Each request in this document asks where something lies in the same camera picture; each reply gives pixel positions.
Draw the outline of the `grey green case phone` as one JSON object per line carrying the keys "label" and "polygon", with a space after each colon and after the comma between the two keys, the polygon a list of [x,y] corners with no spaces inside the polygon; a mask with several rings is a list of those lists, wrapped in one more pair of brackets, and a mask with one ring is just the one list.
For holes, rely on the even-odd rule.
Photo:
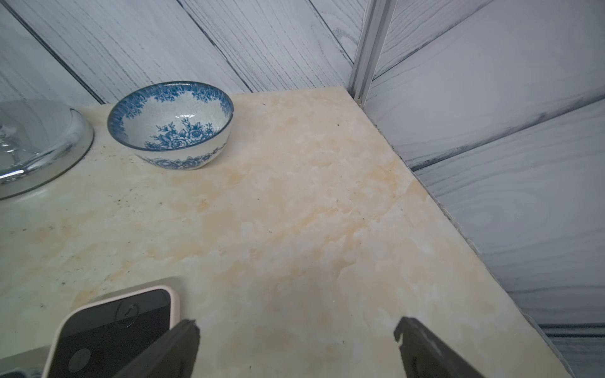
{"label": "grey green case phone", "polygon": [[112,377],[181,319],[179,295],[157,285],[82,306],[60,324],[43,377]]}

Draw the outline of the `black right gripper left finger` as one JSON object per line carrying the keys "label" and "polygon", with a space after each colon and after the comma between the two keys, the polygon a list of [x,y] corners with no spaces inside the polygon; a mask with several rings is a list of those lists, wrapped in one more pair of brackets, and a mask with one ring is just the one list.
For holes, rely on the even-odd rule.
{"label": "black right gripper left finger", "polygon": [[195,321],[184,319],[114,377],[191,377],[199,341],[200,330]]}

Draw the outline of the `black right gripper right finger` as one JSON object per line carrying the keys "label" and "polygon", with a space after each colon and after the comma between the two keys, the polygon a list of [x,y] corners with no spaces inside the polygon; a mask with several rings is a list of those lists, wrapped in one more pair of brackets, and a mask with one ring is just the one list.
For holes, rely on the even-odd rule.
{"label": "black right gripper right finger", "polygon": [[417,318],[402,317],[394,338],[407,377],[484,377]]}

